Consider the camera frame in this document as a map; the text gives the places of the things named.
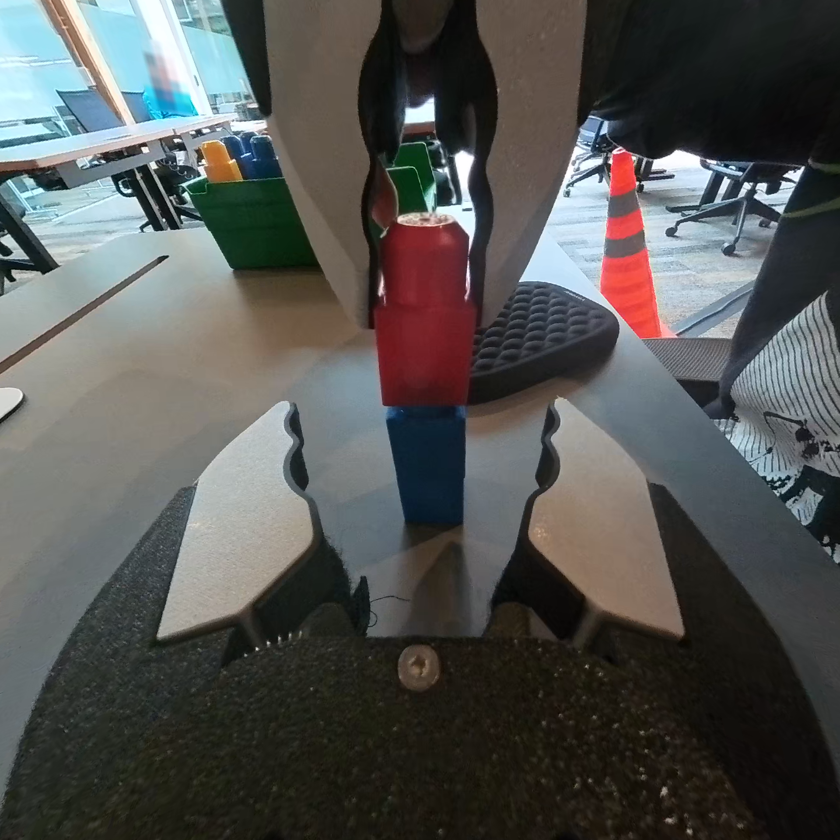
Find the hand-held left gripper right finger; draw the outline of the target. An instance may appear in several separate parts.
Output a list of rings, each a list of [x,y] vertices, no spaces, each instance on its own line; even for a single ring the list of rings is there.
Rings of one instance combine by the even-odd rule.
[[[622,628],[673,642],[686,630],[648,481],[569,400],[549,404],[536,490],[492,605],[527,607],[558,639],[593,649]]]

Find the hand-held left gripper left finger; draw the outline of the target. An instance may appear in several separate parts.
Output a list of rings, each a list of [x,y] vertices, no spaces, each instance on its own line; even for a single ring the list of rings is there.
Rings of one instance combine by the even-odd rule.
[[[365,636],[365,578],[353,586],[326,536],[298,406],[282,401],[193,487],[156,642],[228,633],[224,662],[307,631]]]

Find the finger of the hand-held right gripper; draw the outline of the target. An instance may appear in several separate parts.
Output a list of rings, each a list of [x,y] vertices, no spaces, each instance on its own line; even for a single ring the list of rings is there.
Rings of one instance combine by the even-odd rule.
[[[359,96],[382,2],[266,1],[269,134],[310,246],[341,308],[371,321],[363,195],[371,159]]]
[[[453,2],[438,127],[474,156],[471,296],[489,326],[527,268],[577,136],[584,1]]]

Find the cluster of mega block towers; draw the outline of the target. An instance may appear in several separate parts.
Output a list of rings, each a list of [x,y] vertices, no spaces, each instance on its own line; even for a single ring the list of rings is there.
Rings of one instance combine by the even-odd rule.
[[[211,183],[261,182],[283,173],[271,138],[265,133],[229,134],[201,145],[204,171]]]

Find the green plastic bin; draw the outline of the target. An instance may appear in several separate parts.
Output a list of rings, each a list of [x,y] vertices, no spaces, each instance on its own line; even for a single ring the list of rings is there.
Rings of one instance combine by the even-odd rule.
[[[284,178],[184,188],[231,269],[319,268]]]
[[[436,211],[437,185],[425,142],[403,143],[386,173],[396,189],[398,216]]]

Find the blue mega block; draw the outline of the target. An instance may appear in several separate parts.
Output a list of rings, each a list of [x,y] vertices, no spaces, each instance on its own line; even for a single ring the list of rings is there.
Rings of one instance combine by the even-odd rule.
[[[385,424],[398,480],[464,481],[465,406],[389,406]]]
[[[462,476],[398,476],[403,518],[410,524],[459,526],[464,520]]]

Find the red mega block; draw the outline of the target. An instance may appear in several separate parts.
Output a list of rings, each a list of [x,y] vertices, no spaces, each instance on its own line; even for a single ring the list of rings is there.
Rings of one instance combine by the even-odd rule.
[[[469,236],[450,214],[399,216],[381,239],[374,331],[385,406],[464,406],[476,329]]]

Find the person's right forearm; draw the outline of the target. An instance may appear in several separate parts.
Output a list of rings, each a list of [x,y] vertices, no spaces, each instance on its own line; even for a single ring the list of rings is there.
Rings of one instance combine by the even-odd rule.
[[[648,159],[838,163],[838,1],[588,2],[579,121]]]

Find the black office chair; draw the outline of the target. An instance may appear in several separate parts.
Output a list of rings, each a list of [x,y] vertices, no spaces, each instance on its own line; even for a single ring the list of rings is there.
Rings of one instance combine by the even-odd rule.
[[[85,132],[111,130],[125,125],[125,122],[95,89],[57,90],[56,94]],[[146,123],[154,119],[142,92],[123,91],[122,95],[134,123]]]
[[[185,184],[202,176],[202,173],[195,167],[187,164],[179,164],[174,153],[168,153],[162,161],[154,163],[151,167],[152,172],[158,178],[161,188],[168,196],[173,204],[174,213],[180,221],[202,223],[200,213],[195,210],[195,207],[187,198]],[[145,230],[152,228],[151,216],[146,212],[146,209],[141,200],[135,195],[133,189],[133,180],[128,173],[120,175],[112,175],[112,183],[117,190],[117,193],[124,198],[135,199],[143,209],[146,215],[146,220],[140,225],[139,231],[142,233]]]
[[[571,175],[565,183],[561,195],[569,197],[577,184],[593,176],[599,183],[610,185],[612,178],[612,154],[616,148],[606,132],[606,121],[590,115],[583,122],[575,147],[581,152],[571,162]],[[647,182],[668,181],[675,174],[665,168],[656,168],[655,162],[643,156],[635,155],[634,171],[637,180],[637,192],[644,191]]]
[[[678,217],[666,228],[665,236],[676,238],[682,224],[730,217],[734,234],[721,247],[722,254],[727,257],[735,254],[748,217],[758,218],[761,228],[770,228],[781,220],[781,211],[758,198],[759,189],[764,189],[767,196],[774,195],[783,184],[794,184],[791,174],[798,171],[794,165],[764,161],[701,159],[700,166],[710,174],[707,187],[696,205],[666,207],[669,213]]]

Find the wooden top desk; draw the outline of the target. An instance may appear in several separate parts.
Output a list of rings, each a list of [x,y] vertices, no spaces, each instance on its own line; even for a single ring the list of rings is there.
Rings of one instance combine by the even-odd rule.
[[[179,230],[182,219],[154,166],[174,147],[195,165],[202,143],[231,134],[232,122],[227,114],[152,120],[9,147],[1,152],[1,183],[47,175],[72,190],[124,176],[153,231]]]

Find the orange traffic cone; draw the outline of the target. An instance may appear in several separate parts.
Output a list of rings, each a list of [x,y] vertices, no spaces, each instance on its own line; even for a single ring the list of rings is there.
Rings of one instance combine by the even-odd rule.
[[[674,338],[659,317],[634,158],[619,148],[611,163],[600,292],[639,338]]]

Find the black textured wrist rest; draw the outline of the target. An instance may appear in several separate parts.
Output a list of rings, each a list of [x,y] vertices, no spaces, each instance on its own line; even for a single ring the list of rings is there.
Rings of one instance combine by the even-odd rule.
[[[547,282],[520,282],[490,326],[474,335],[469,406],[495,402],[604,364],[620,323],[612,311]]]

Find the person's printed white pants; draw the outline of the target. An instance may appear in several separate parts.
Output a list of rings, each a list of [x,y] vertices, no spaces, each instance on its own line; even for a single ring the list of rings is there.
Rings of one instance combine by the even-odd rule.
[[[838,288],[785,324],[731,386],[716,425],[839,563]]]

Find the person's dark jacket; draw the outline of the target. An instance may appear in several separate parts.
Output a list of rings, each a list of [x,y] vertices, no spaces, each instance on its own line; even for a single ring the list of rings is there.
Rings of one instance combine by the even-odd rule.
[[[839,275],[839,163],[810,159],[777,223],[752,294],[733,334],[712,419],[734,411],[731,390],[758,352]]]

